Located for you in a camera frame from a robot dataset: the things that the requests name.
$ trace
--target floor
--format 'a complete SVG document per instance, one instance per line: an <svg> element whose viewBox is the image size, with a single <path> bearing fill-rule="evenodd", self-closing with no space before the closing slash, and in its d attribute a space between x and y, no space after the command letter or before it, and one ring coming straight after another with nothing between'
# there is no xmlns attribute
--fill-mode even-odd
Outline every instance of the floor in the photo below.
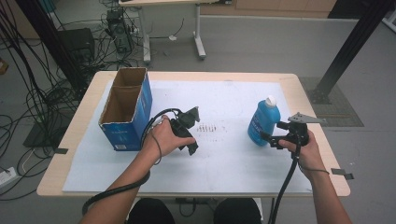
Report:
<svg viewBox="0 0 396 224"><path fill-rule="evenodd" d="M67 4L61 1L57 5L60 19L64 22L84 20L83 14L100 18L104 13L96 5L97 1L80 3L90 6L88 13L76 11L71 16L70 8L76 8L72 7L74 1ZM352 20L203 16L201 28L207 53L205 60L196 56L190 38L177 41L151 39L153 55L148 68L156 71L275 72L293 73L299 77L322 77L355 24L356 21ZM44 57L40 47L34 49ZM396 93L395 52L396 34L384 24L379 24L337 83L364 127L324 128L340 166L355 176L355 179L348 181L350 196L341 199L354 223L393 223L396 219L396 182L392 179L396 168L396 138L393 137L396 134L396 104L393 101ZM0 76L0 114L17 119L26 110L24 102L27 91L9 53L2 49L0 54L10 63L7 73ZM48 83L38 70L37 61L29 53L26 54L35 69L38 85L45 87ZM56 70L51 59L49 64L51 69ZM29 118L20 122L7 153L0 158L2 167L16 167L26 152L21 158L21 169L30 169L37 163L33 157L28 160L29 148L22 145L33 123ZM40 171L48 163L43 161L35 169ZM87 198L44 198L32 193L18 200L1 201L35 189L41 176L24 178L10 193L0 196L1 223L78 222L81 206ZM168 199L167 204L177 223L211 223L211 205L199 205L191 217L183 217L176 203ZM262 204L266 220L270 200L263 199ZM188 214L191 207L183 205L181 210L183 214ZM313 200L283 199L277 221L315 223Z"/></svg>

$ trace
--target plastic bottle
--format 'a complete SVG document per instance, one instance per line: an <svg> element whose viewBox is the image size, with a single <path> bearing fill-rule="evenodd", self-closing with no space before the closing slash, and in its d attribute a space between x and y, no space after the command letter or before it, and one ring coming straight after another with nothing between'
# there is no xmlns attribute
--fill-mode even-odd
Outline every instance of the plastic bottle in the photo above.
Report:
<svg viewBox="0 0 396 224"><path fill-rule="evenodd" d="M278 122L280 122L280 113L276 106L276 99L269 95L266 100L259 102L257 110L248 125L247 134L254 143L263 147L268 142L261 139L260 132L272 135Z"/></svg>

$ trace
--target power strip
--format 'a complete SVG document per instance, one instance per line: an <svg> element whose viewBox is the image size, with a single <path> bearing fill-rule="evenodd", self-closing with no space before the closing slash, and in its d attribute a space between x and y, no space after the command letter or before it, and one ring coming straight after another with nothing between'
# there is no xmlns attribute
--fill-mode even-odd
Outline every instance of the power strip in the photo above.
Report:
<svg viewBox="0 0 396 224"><path fill-rule="evenodd" d="M14 167L10 167L7 170L8 172L3 171L0 174L0 188L19 178L19 176L15 173Z"/></svg>

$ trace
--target blue cardboard box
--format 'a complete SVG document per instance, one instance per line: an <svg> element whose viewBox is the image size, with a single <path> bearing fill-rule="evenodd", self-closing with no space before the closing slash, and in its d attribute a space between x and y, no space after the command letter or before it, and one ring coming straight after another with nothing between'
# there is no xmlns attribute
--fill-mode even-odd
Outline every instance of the blue cardboard box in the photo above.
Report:
<svg viewBox="0 0 396 224"><path fill-rule="evenodd" d="M152 95L146 68L121 68L114 78L99 126L117 151L140 150Z"/></svg>

